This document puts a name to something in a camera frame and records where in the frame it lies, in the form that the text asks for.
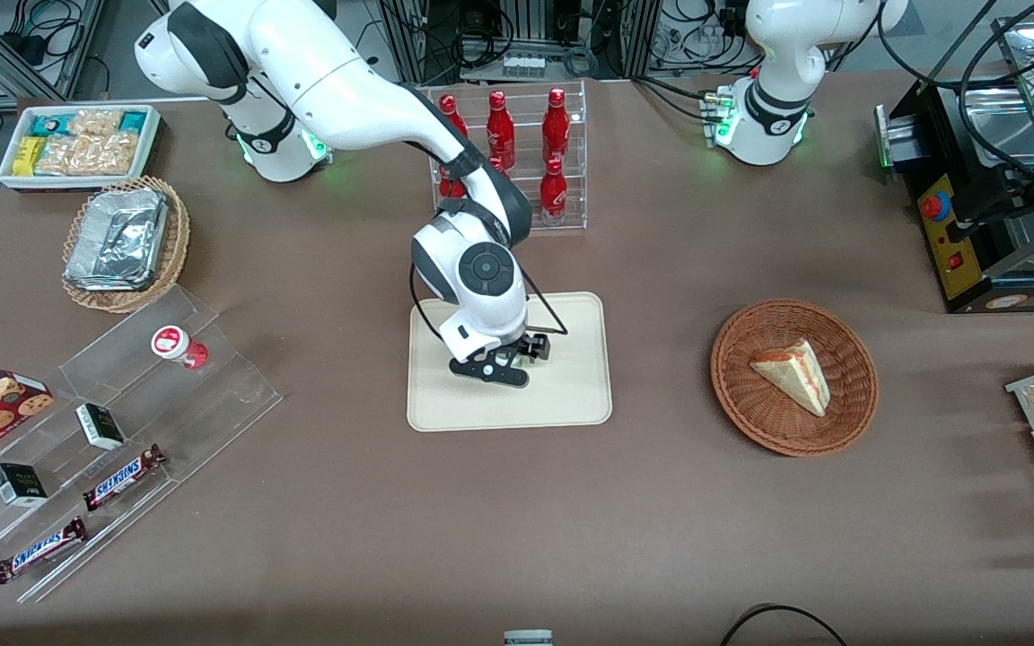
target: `acrylic bottle rack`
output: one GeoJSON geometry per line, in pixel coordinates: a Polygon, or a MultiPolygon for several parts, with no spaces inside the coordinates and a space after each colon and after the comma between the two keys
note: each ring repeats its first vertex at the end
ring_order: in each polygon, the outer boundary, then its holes
{"type": "MultiPolygon", "coordinates": [[[[426,90],[427,97],[434,104],[443,94],[452,94],[457,99],[457,112],[465,120],[468,139],[481,150],[486,158],[489,143],[485,134],[485,123],[489,119],[489,92],[496,86],[456,85],[434,87],[426,90]]],[[[528,83],[528,85],[505,85],[506,103],[514,118],[517,139],[517,160],[509,168],[510,180],[521,189],[534,206],[534,233],[549,233],[555,229],[585,228],[588,224],[588,195],[586,179],[588,164],[586,155],[586,106],[585,85],[571,83],[528,83]],[[566,218],[561,224],[549,226],[541,221],[541,179],[545,176],[545,160],[541,156],[541,122],[549,102],[549,90],[561,87],[566,91],[566,112],[569,113],[569,153],[564,159],[561,172],[569,183],[566,192],[566,218]]],[[[443,199],[438,191],[442,176],[438,164],[430,159],[430,177],[433,184],[434,208],[443,199]]]]}

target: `beige tray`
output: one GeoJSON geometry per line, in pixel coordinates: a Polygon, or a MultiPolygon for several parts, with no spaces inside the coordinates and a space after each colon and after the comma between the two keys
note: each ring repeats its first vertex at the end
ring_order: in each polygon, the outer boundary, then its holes
{"type": "MultiPolygon", "coordinates": [[[[449,350],[414,308],[409,318],[409,394],[406,418],[422,432],[518,429],[535,426],[600,425],[612,413],[609,356],[604,342],[604,307],[588,291],[546,295],[569,335],[549,335],[549,361],[528,365],[529,384],[505,384],[459,377],[449,371],[449,350]]],[[[422,307],[434,326],[454,306],[436,299],[422,307]]],[[[537,298],[528,302],[529,326],[553,328],[537,298]]]]}

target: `small black box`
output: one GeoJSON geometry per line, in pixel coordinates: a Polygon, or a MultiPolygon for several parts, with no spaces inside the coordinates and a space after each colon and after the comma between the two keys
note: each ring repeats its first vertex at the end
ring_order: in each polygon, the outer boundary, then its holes
{"type": "Polygon", "coordinates": [[[86,441],[107,451],[122,449],[122,431],[114,422],[110,410],[97,404],[82,404],[74,409],[79,416],[79,426],[86,433],[86,441]]]}
{"type": "Polygon", "coordinates": [[[45,502],[45,491],[37,482],[34,467],[11,462],[0,462],[0,495],[12,506],[39,506],[45,502]]]}

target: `clear acrylic shelf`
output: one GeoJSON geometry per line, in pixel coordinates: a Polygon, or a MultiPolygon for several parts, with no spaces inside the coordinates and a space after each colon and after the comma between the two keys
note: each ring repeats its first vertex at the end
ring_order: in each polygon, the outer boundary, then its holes
{"type": "MultiPolygon", "coordinates": [[[[456,85],[434,87],[426,90],[427,97],[436,104],[443,94],[452,94],[457,99],[457,112],[465,120],[468,139],[488,156],[489,144],[485,134],[485,123],[489,119],[489,92],[497,86],[456,85]]],[[[587,134],[585,85],[574,83],[522,83],[505,85],[506,105],[514,118],[517,136],[517,163],[509,168],[510,180],[521,189],[534,205],[534,233],[556,232],[556,229],[585,228],[588,224],[588,193],[586,179],[587,134]],[[569,153],[564,159],[561,172],[569,183],[566,192],[566,218],[561,224],[549,226],[541,221],[541,177],[545,176],[545,160],[541,157],[541,122],[549,105],[549,90],[561,87],[566,91],[566,112],[569,113],[569,153]]],[[[430,159],[430,180],[433,185],[433,206],[443,199],[438,190],[442,176],[438,164],[430,159]]]]}
{"type": "Polygon", "coordinates": [[[82,516],[90,540],[61,549],[31,565],[4,588],[19,602],[37,602],[78,572],[105,545],[165,498],[199,467],[225,449],[282,396],[214,326],[216,314],[175,286],[133,312],[62,364],[47,378],[57,404],[0,442],[0,462],[34,466],[50,498],[34,507],[7,506],[0,498],[0,560],[24,551],[82,516]],[[177,324],[209,347],[200,371],[157,359],[154,332],[177,324]],[[74,408],[84,401],[111,409],[126,437],[108,452],[87,444],[74,408]],[[92,490],[149,445],[168,460],[94,512],[83,493],[92,490]]]}

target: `sandwich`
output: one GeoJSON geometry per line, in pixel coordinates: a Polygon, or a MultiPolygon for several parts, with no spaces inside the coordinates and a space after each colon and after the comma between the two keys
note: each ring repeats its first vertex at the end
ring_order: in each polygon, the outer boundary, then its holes
{"type": "Polygon", "coordinates": [[[759,352],[750,365],[796,404],[803,405],[817,418],[824,418],[824,409],[832,396],[828,393],[824,372],[820,370],[820,361],[808,340],[800,339],[792,347],[759,352]]]}

